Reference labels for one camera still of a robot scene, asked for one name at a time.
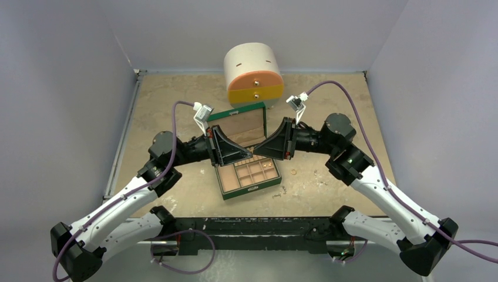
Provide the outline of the green jewelry tray insert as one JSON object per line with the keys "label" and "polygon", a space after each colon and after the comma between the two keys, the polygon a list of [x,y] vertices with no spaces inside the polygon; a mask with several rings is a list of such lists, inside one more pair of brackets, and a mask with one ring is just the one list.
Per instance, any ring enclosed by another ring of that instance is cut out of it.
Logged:
{"label": "green jewelry tray insert", "polygon": [[266,189],[282,181],[276,161],[264,156],[216,167],[216,175],[225,200]]}

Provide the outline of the small silver earring pair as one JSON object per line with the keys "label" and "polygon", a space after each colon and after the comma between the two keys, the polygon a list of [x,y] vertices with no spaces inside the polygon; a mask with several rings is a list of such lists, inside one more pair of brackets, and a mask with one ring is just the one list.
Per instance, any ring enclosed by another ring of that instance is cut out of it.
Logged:
{"label": "small silver earring pair", "polygon": [[272,198],[276,198],[276,197],[282,197],[283,195],[287,194],[287,189],[285,186],[281,186],[280,187],[280,191],[274,195],[272,195]]}

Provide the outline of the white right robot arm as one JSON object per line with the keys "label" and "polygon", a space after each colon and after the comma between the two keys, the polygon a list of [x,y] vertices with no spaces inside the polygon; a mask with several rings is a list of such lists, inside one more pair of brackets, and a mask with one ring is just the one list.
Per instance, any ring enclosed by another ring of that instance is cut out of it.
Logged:
{"label": "white right robot arm", "polygon": [[416,274],[428,276],[449,250],[459,226],[428,212],[391,181],[383,181],[379,167],[353,144],[355,135],[343,114],[330,114],[321,130],[302,128],[285,117],[254,153],[278,160],[290,160],[296,151],[328,155],[325,165],[330,174],[366,196],[391,220],[387,223],[343,206],[332,217],[331,234],[337,239],[351,235],[372,241],[398,254]]}

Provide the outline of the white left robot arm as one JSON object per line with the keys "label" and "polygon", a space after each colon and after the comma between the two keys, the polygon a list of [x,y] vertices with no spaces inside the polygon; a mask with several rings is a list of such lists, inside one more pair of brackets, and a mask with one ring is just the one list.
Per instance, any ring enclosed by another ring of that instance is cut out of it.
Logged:
{"label": "white left robot arm", "polygon": [[168,192],[181,179],[177,166],[209,160],[214,167],[231,165],[253,156],[248,149],[230,140],[215,125],[206,134],[182,142],[174,132],[159,132],[149,147],[149,160],[118,194],[95,211],[72,224],[58,223],[51,229],[52,253],[56,262],[54,281],[60,281],[58,267],[67,278],[85,281],[104,262],[104,256],[124,241],[116,231],[136,211]]}

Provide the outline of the green jewelry box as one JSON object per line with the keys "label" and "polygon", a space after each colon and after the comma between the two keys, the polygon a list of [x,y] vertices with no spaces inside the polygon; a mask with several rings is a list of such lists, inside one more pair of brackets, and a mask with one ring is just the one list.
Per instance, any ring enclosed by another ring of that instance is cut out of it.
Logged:
{"label": "green jewelry box", "polygon": [[256,145],[267,137],[266,106],[255,103],[212,114],[209,126],[219,126],[234,143],[249,154],[233,153],[228,163],[215,168],[221,196],[233,199],[281,183],[282,176],[275,159],[254,153]]}

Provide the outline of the white drawer cabinet orange yellow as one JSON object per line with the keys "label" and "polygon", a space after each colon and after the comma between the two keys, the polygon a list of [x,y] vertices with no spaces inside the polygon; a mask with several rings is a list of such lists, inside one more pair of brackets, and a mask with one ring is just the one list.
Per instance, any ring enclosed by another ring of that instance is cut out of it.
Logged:
{"label": "white drawer cabinet orange yellow", "polygon": [[228,102],[233,108],[264,103],[273,108],[284,92],[284,80],[273,50],[264,43],[242,43],[224,57]]}

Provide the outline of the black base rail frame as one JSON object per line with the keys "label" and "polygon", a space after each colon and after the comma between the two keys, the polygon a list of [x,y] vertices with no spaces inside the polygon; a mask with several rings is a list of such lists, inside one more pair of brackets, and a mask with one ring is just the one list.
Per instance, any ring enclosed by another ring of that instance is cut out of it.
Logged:
{"label": "black base rail frame", "polygon": [[159,240],[172,240],[181,256],[200,250],[306,251],[351,257],[365,240],[352,237],[330,217],[177,217]]}

